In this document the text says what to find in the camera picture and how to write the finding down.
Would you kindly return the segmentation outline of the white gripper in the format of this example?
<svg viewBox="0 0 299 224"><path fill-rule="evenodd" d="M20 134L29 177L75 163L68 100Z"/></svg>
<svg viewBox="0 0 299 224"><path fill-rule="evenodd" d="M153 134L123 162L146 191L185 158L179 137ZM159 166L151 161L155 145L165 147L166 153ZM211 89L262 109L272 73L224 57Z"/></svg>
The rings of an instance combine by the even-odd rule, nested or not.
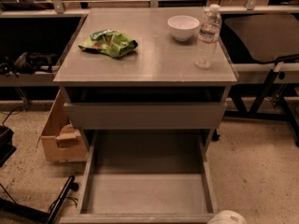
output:
<svg viewBox="0 0 299 224"><path fill-rule="evenodd" d="M223 210L210 219L207 224L247 224L247 221L235 211Z"/></svg>

